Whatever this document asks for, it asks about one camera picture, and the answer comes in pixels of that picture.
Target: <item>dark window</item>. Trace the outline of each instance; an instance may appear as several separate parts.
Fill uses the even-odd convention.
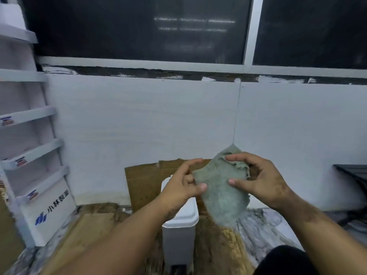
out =
[[[254,64],[367,69],[367,0],[264,0]]]
[[[36,54],[242,64],[251,0],[23,0]]]

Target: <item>white shelf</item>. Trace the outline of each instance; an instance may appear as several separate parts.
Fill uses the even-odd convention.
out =
[[[12,159],[2,160],[1,164],[4,170],[16,170],[25,164],[61,147],[62,140],[60,139],[53,139],[51,142],[36,147],[32,150],[26,151]]]
[[[30,182],[27,187],[21,190],[21,193],[17,194],[17,202],[20,205],[26,205],[31,201],[34,201],[68,173],[69,167],[62,166],[58,171],[54,173],[47,173],[41,178]]]
[[[12,126],[16,124],[21,124],[22,122],[28,122],[32,120],[37,120],[44,118],[46,116],[51,116],[56,114],[56,110],[52,106],[40,107],[27,111],[14,112],[11,114],[0,115],[0,129]]]
[[[0,38],[6,38],[10,41],[38,43],[34,32],[3,23],[0,23]]]
[[[45,82],[43,72],[29,70],[0,69],[0,82]]]

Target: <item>white trash bin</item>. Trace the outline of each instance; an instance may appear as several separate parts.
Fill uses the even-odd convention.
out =
[[[161,192],[171,177],[162,182]],[[189,273],[193,269],[195,225],[199,211],[195,198],[190,198],[176,216],[162,225],[164,263],[167,272],[172,265],[186,265]]]

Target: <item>fingernail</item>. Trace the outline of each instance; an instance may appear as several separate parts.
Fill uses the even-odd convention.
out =
[[[208,188],[208,185],[206,183],[200,184],[200,188],[205,191]]]

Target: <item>blue logo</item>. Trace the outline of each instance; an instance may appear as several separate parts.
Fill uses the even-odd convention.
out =
[[[36,226],[38,224],[41,224],[42,222],[46,221],[46,216],[47,216],[47,214],[43,215],[43,212],[41,212],[39,217],[37,217],[37,219],[36,219]]]

